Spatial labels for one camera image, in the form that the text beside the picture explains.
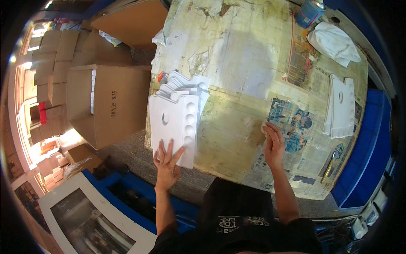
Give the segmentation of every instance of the white cloth rag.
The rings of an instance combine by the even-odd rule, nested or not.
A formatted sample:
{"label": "white cloth rag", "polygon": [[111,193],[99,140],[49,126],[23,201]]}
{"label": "white cloth rag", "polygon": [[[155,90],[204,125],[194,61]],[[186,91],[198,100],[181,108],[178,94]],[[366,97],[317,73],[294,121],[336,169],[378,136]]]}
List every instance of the white cloth rag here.
{"label": "white cloth rag", "polygon": [[309,33],[307,40],[317,51],[344,67],[350,61],[361,61],[351,38],[332,24],[321,22]]}

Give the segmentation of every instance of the worktable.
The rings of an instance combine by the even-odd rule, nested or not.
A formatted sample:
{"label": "worktable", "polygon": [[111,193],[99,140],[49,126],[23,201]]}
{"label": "worktable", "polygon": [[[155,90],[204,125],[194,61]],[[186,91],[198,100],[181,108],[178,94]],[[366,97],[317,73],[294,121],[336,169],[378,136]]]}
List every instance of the worktable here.
{"label": "worktable", "polygon": [[[306,40],[313,29],[294,21],[299,6],[284,0],[174,0],[152,62],[150,95],[157,75],[178,70],[211,78],[210,97],[198,127],[194,168],[273,191],[263,158],[264,121],[286,140],[285,172],[297,197],[324,200],[346,165],[359,133],[367,94],[367,59],[345,68]],[[354,79],[355,132],[344,139],[322,134],[329,76]],[[295,122],[307,117],[307,124]],[[151,147],[147,116],[145,145]],[[323,174],[333,152],[327,179]]]}

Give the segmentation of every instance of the black shirt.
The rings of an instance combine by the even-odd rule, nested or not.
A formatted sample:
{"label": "black shirt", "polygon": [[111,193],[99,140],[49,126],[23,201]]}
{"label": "black shirt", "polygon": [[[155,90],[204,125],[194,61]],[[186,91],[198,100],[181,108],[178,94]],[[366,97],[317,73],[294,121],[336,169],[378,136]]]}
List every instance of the black shirt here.
{"label": "black shirt", "polygon": [[269,192],[216,178],[203,199],[197,227],[183,234],[164,231],[150,254],[242,251],[312,254],[322,253],[322,245],[310,219],[296,219],[287,225],[275,221]]}
{"label": "black shirt", "polygon": [[316,226],[309,219],[282,224],[262,217],[219,216],[213,223],[179,234],[165,231],[151,254],[225,254],[241,251],[322,253]]}

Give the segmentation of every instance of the blue spray can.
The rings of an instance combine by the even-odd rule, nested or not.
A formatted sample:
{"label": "blue spray can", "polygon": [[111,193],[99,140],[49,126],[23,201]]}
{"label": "blue spray can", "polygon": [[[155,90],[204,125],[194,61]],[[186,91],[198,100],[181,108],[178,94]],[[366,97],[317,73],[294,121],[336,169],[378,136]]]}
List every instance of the blue spray can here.
{"label": "blue spray can", "polygon": [[303,28],[311,26],[326,11],[323,0],[305,0],[296,14],[296,22]]}

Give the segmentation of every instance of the white plastic paint palette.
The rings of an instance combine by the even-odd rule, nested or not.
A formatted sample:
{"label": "white plastic paint palette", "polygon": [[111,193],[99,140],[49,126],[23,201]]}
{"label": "white plastic paint palette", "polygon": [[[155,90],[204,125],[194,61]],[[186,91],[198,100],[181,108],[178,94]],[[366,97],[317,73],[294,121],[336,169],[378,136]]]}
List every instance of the white plastic paint palette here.
{"label": "white plastic paint palette", "polygon": [[193,168],[197,126],[210,95],[207,92],[209,83],[209,77],[194,75],[189,80],[178,72],[171,72],[167,84],[162,84],[155,95],[149,97],[151,146],[156,151],[163,140],[167,148],[171,139],[174,140],[173,153],[184,146],[179,166]]}
{"label": "white plastic paint palette", "polygon": [[354,129],[354,80],[345,78],[342,83],[337,76],[330,76],[330,97],[323,133],[334,138],[353,135]]}

